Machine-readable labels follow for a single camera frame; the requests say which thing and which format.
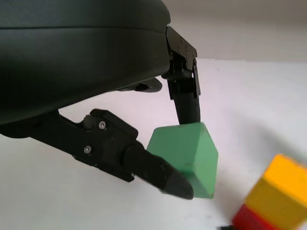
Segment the stacked blocks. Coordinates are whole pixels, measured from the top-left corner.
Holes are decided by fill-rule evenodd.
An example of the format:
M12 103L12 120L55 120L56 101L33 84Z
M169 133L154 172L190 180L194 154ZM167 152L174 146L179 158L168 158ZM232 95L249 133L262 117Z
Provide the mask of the stacked blocks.
M237 230L296 230L306 221L307 170L279 154L247 196L233 224Z
M204 123L157 128L147 150L181 172L194 197L213 198L218 152Z

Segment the bolt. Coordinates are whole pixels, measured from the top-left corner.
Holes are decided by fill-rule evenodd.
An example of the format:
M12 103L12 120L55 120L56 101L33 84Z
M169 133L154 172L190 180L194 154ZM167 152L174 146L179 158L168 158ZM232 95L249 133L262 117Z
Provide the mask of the bolt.
M91 151L92 151L92 147L89 146L89 145L84 148L84 153L85 154L89 154L89 153L91 153Z
M99 128L100 129L106 129L106 123L104 121L99 123Z

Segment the green block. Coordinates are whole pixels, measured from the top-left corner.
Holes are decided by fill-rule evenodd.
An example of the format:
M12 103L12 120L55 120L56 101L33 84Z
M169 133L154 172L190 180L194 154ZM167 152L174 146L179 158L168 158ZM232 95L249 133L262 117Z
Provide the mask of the green block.
M204 123L156 128L147 150L180 171L194 197L213 198L218 152Z

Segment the yellow block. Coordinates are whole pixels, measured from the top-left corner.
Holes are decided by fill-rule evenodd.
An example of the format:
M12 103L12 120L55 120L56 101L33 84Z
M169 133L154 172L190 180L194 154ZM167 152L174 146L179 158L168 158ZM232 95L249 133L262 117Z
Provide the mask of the yellow block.
M279 154L246 198L246 205L272 225L295 230L307 220L307 170Z

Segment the red block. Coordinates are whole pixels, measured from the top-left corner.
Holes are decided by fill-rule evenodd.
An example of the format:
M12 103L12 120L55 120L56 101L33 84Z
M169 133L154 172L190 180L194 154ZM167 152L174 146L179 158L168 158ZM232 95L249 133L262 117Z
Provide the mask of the red block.
M232 223L237 230L280 230L263 220L245 205L235 215Z

